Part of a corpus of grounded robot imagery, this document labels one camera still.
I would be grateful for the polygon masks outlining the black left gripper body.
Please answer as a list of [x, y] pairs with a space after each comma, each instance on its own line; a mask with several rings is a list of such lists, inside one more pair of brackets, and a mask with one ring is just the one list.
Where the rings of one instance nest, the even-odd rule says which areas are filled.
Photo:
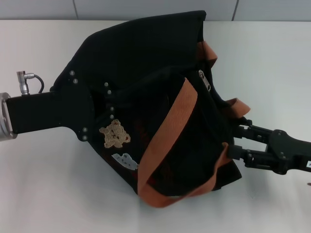
[[89, 89], [78, 74], [71, 70], [50, 92], [30, 94], [28, 79], [33, 73], [17, 72], [21, 96], [6, 95], [6, 139], [18, 134], [67, 127], [80, 141], [88, 141], [94, 122], [94, 103]]

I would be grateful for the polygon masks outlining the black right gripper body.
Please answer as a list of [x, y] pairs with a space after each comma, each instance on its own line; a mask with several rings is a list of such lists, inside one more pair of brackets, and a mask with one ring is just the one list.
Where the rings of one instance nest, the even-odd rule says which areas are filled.
[[272, 171], [285, 175], [288, 170], [311, 171], [311, 144], [290, 137], [285, 131], [274, 130], [266, 151], [276, 159]]

